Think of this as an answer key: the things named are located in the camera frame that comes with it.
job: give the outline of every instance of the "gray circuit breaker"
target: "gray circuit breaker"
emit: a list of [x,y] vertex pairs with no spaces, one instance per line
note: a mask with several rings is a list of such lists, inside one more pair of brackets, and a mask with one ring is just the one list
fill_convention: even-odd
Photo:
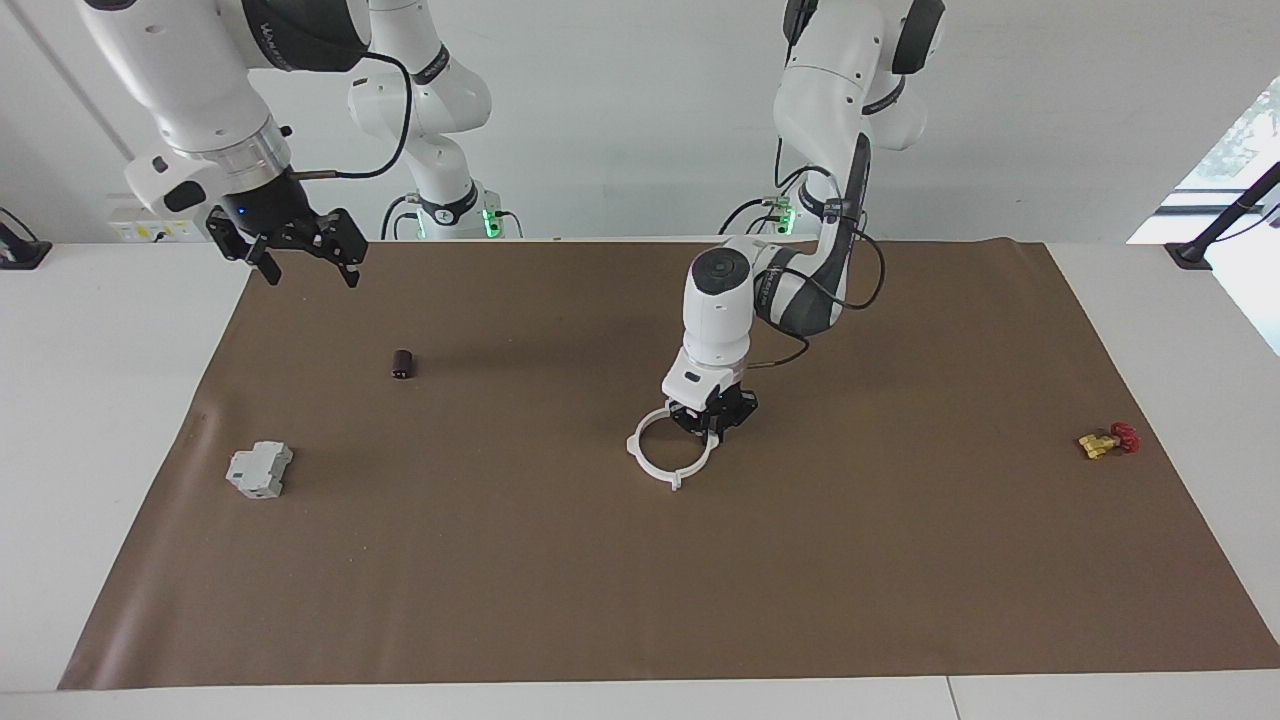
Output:
[[227,479],[251,500],[280,497],[284,468],[292,461],[293,451],[283,442],[259,442],[232,457]]

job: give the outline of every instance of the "black mount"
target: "black mount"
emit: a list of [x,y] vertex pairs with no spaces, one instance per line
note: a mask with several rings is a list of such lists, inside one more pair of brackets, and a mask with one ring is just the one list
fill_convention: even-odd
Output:
[[51,242],[27,242],[0,223],[0,270],[35,270],[52,247]]
[[1230,208],[1222,210],[1222,214],[1199,237],[1187,243],[1171,242],[1165,246],[1165,250],[1174,259],[1174,263],[1184,270],[1212,270],[1213,266],[1204,260],[1208,247],[1219,242],[1222,238],[1222,233],[1231,229],[1231,225],[1249,214],[1276,186],[1280,186],[1280,163],[1271,165],[1271,169],[1263,173],[1258,178],[1258,182],[1253,183],[1253,187],[1245,190],[1244,195]]
[[228,260],[244,260],[262,272],[269,284],[279,284],[280,266],[269,250],[301,250],[338,266],[347,287],[360,283],[360,264],[365,261],[369,241],[361,234],[351,214],[337,209],[328,215],[301,217],[262,233],[250,245],[221,205],[205,222],[214,245]]
[[707,404],[705,413],[694,413],[678,402],[672,402],[668,410],[677,425],[703,438],[705,445],[710,433],[716,433],[723,442],[724,433],[745,423],[759,406],[754,392],[744,391],[741,384],[736,384],[724,392],[714,393]]

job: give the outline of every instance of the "white ring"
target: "white ring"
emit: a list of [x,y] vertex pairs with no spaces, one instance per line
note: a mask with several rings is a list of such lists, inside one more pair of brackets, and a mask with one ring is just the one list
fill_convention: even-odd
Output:
[[627,452],[630,452],[636,459],[636,461],[640,462],[640,468],[645,473],[648,473],[654,479],[667,483],[668,486],[671,486],[672,492],[675,492],[680,489],[680,486],[685,484],[685,478],[692,477],[699,470],[707,466],[707,461],[710,460],[712,451],[719,447],[719,436],[717,436],[716,433],[707,434],[707,450],[703,451],[703,456],[699,457],[698,461],[694,462],[692,465],[682,470],[663,470],[662,468],[658,468],[657,465],[650,462],[649,459],[644,456],[644,451],[640,450],[640,436],[643,436],[644,432],[649,429],[652,425],[662,420],[666,420],[667,418],[671,418],[671,410],[666,407],[645,415],[644,420],[640,420],[640,424],[636,425],[636,433],[627,438]]

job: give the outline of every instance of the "yellow object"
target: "yellow object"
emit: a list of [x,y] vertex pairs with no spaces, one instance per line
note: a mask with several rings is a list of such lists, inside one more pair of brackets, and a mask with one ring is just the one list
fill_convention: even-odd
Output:
[[1089,460],[1098,460],[1107,452],[1120,447],[1120,441],[1111,436],[1084,436],[1080,438],[1080,447],[1088,454]]

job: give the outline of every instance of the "white table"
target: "white table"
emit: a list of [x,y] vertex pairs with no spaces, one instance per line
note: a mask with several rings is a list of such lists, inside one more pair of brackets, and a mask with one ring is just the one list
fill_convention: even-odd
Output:
[[[1280,632],[1280,357],[1158,247],[1051,250]],[[1280,717],[1280,671],[51,693],[246,275],[182,245],[0,274],[0,717]]]

